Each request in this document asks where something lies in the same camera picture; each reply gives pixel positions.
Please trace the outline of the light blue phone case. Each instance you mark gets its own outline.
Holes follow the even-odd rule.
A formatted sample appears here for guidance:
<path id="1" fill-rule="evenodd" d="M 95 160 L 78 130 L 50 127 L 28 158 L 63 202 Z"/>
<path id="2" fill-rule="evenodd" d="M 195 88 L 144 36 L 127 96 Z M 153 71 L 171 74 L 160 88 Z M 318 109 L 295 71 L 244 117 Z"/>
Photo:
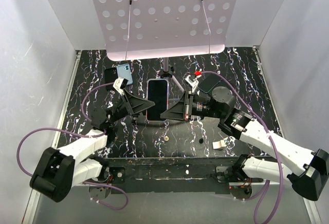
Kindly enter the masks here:
<path id="1" fill-rule="evenodd" d="M 130 68 L 129 64 L 118 65 L 117 74 L 118 74 L 118 77 L 127 79 L 127 85 L 132 85 L 133 78 L 132 78 L 132 72 L 131 72 L 131 68 Z"/>

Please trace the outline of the black smartphone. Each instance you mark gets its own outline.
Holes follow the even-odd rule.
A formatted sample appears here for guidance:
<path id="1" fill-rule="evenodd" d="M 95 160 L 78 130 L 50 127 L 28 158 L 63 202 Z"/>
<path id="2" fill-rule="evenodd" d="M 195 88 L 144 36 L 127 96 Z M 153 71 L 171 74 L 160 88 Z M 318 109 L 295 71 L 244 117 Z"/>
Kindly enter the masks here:
<path id="1" fill-rule="evenodd" d="M 219 76 L 215 74 L 209 74 L 199 83 L 198 89 L 203 93 L 208 94 L 218 85 L 220 81 L 221 78 Z"/>

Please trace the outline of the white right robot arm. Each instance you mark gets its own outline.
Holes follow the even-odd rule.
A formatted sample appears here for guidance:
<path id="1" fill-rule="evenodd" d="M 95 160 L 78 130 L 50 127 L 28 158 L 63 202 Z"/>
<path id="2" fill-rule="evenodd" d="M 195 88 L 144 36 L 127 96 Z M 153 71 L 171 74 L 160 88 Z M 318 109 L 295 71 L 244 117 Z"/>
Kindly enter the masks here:
<path id="1" fill-rule="evenodd" d="M 237 181 L 262 178 L 291 184 L 300 196 L 317 201 L 328 181 L 328 152 L 300 147 L 270 132 L 251 115 L 235 108 L 236 97 L 226 87 L 216 87 L 209 100 L 192 92 L 160 116 L 163 119 L 184 121 L 191 116 L 218 118 L 218 127 L 226 135 L 251 144 L 276 159 L 261 161 L 241 155 L 232 166 Z"/>

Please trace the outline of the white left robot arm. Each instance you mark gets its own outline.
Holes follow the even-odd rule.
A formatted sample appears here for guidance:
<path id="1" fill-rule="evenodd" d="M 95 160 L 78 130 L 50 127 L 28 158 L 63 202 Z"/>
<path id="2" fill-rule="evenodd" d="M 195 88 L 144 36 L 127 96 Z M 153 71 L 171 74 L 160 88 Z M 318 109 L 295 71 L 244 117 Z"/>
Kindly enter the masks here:
<path id="1" fill-rule="evenodd" d="M 142 99 L 123 91 L 116 106 L 94 110 L 92 129 L 75 142 L 59 149 L 44 150 L 31 176 L 30 187 L 52 199 L 62 201 L 70 189 L 87 180 L 108 182 L 112 174 L 109 165 L 94 156 L 94 152 L 108 146 L 116 136 L 115 122 L 125 116 L 133 116 L 153 107 L 153 101 Z"/>

